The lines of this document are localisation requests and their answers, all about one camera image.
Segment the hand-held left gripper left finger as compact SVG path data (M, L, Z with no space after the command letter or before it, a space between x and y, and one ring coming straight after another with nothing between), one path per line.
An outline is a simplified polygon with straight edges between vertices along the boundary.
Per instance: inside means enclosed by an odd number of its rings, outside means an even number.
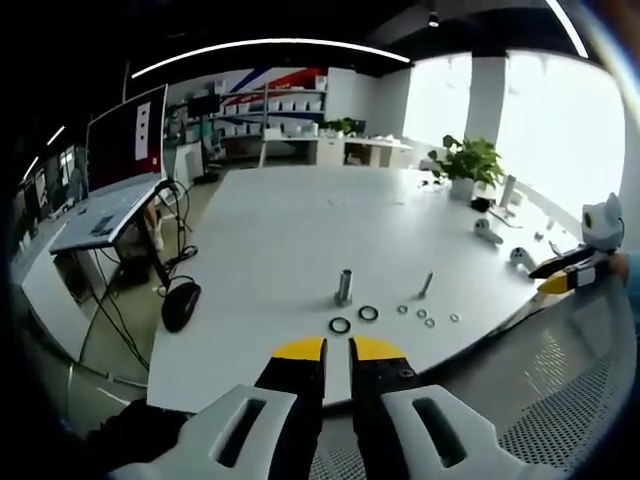
M191 417L175 446L112 479L306 479L322 429L327 341L278 348L252 386L238 385Z

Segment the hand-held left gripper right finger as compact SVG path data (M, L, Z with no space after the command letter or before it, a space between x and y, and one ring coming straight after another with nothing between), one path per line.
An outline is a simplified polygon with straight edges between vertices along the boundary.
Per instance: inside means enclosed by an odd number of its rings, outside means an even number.
M547 465L503 449L493 423L438 385L421 385L405 354L349 340L353 428L370 479L547 479Z

